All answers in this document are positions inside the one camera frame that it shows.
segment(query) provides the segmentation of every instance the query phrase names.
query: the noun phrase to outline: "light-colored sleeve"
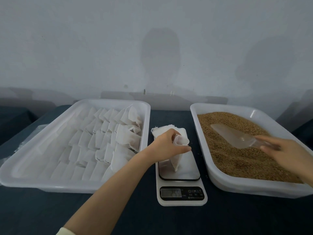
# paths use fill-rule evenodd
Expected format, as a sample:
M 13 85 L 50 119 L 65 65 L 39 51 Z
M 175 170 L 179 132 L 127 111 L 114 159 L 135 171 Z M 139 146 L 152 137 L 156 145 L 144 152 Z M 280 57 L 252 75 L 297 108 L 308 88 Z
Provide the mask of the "light-colored sleeve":
M 60 228 L 60 230 L 58 231 L 58 233 L 56 235 L 75 235 L 75 233 L 71 232 L 70 230 L 62 227 Z

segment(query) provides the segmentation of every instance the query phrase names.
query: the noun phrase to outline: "translucent scoop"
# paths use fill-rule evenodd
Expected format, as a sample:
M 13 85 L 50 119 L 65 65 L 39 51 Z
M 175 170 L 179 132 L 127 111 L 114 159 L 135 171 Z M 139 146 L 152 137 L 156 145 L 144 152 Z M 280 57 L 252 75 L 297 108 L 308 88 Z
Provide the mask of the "translucent scoop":
M 268 146 L 274 150 L 280 150 L 280 147 L 277 145 L 273 145 L 266 141 L 256 139 L 249 134 L 228 127 L 224 124 L 211 124 L 211 127 L 235 148 L 245 149 L 248 147 L 260 148 L 261 146 Z

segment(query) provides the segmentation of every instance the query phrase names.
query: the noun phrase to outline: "person's left hand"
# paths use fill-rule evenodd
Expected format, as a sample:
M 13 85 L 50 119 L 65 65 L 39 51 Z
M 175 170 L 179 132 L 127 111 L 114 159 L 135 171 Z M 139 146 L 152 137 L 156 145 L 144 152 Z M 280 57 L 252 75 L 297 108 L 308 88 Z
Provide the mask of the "person's left hand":
M 158 136 L 143 152 L 151 159 L 152 163 L 164 161 L 171 157 L 189 152 L 190 146 L 173 145 L 173 140 L 179 134 L 174 129 L 169 129 L 165 133 Z

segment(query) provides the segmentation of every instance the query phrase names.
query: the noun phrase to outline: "brown grain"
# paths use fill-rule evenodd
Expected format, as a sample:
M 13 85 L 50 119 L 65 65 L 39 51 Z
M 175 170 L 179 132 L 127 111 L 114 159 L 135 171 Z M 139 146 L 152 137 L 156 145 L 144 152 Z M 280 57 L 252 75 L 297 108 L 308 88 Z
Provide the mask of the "brown grain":
M 269 135 L 257 124 L 226 112 L 198 115 L 198 119 L 213 162 L 222 172 L 235 177 L 303 183 L 300 178 L 283 169 L 261 150 L 232 147 L 210 126 L 211 124 L 222 123 L 250 135 Z

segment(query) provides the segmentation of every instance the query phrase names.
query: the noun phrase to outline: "kitchen scale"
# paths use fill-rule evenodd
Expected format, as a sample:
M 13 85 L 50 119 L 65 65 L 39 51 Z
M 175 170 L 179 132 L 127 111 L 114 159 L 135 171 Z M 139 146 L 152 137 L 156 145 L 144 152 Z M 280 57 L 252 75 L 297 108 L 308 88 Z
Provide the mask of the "kitchen scale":
M 156 163 L 157 199 L 162 206 L 201 206 L 208 201 L 192 151 L 175 172 L 170 160 Z

